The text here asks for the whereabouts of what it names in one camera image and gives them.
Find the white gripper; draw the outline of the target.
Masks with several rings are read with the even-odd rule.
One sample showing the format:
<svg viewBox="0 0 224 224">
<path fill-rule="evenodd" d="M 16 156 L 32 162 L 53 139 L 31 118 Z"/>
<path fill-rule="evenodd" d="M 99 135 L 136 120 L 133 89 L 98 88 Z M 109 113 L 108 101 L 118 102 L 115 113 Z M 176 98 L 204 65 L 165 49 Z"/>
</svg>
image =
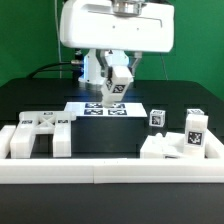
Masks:
<svg viewBox="0 0 224 224">
<path fill-rule="evenodd" d="M 112 68 L 105 50 L 133 52 L 129 69 L 135 73 L 141 52 L 169 52 L 174 43 L 174 7 L 147 3 L 138 16 L 118 16 L 111 0 L 68 0 L 62 9 L 60 41 L 70 48 L 96 51 L 101 76 L 110 78 Z"/>
</svg>

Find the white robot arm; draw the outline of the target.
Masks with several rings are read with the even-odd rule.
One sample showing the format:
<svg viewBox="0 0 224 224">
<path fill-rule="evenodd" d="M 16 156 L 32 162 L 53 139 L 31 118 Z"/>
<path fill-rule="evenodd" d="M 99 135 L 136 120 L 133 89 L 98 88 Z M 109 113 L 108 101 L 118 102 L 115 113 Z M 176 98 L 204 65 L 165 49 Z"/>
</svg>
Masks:
<svg viewBox="0 0 224 224">
<path fill-rule="evenodd" d="M 61 13 L 60 41 L 69 48 L 96 49 L 101 74 L 108 77 L 107 50 L 172 49 L 174 7 L 144 0 L 68 0 Z"/>
</svg>

